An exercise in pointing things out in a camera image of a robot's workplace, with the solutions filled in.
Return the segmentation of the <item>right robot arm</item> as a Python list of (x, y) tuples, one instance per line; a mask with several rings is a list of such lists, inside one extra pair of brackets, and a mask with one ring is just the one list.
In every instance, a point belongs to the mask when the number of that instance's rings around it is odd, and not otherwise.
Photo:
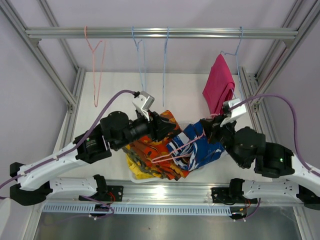
[(201, 119), (205, 136), (210, 145), (221, 144), (224, 150), (242, 169), (254, 172), (273, 182), (257, 182), (233, 178), (229, 187), (212, 188), (213, 202), (234, 205), (253, 201), (289, 200), (304, 207), (320, 209), (320, 179), (312, 175), (290, 149), (267, 142), (262, 133), (246, 126), (235, 130), (236, 121), (223, 123), (224, 116)]

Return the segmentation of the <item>light blue hanger orange trousers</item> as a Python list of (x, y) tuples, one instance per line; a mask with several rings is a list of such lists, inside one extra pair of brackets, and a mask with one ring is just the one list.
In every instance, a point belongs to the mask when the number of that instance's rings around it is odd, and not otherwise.
[(170, 28), (166, 28), (166, 37), (164, 42), (164, 54), (163, 54), (163, 73), (162, 73), (162, 106), (165, 106), (165, 89), (166, 89), (166, 66), (167, 66), (167, 52), (168, 52), (168, 40), (169, 40)]

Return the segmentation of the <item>light blue hanger camo trousers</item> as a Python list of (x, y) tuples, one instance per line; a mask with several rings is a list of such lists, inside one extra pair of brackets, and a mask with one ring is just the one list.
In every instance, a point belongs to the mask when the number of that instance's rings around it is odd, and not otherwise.
[(131, 27), (131, 36), (135, 45), (137, 64), (141, 88), (143, 91), (147, 89), (147, 72), (146, 72), (146, 45), (145, 41), (137, 39), (135, 35), (135, 27)]

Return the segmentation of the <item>orange camouflage trousers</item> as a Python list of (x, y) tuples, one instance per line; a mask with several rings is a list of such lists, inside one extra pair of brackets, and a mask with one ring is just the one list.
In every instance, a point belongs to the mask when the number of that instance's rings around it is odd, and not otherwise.
[[(160, 114), (160, 116), (169, 119), (171, 123), (175, 123), (178, 127), (180, 127), (173, 114), (169, 110), (164, 111)], [(163, 179), (178, 181), (181, 178), (186, 178), (189, 175), (189, 172), (176, 165), (173, 160), (152, 163), (154, 158), (169, 154), (167, 144), (171, 140), (172, 138), (166, 137), (161, 141), (153, 141), (148, 136), (144, 136), (128, 146), (130, 146), (141, 157), (142, 160), (157, 168), (157, 170), (164, 175)]]

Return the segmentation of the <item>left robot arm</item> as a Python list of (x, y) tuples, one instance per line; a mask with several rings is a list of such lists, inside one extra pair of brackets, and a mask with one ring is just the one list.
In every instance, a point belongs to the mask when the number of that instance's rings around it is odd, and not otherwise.
[(146, 116), (138, 113), (135, 120), (130, 120), (126, 113), (114, 111), (57, 153), (29, 165), (12, 163), (10, 176), (16, 184), (10, 187), (9, 197), (22, 206), (36, 205), (50, 198), (119, 201), (102, 175), (87, 178), (63, 178), (60, 175), (110, 158), (112, 151), (142, 137), (162, 141), (176, 127), (173, 120), (156, 112), (148, 111)]

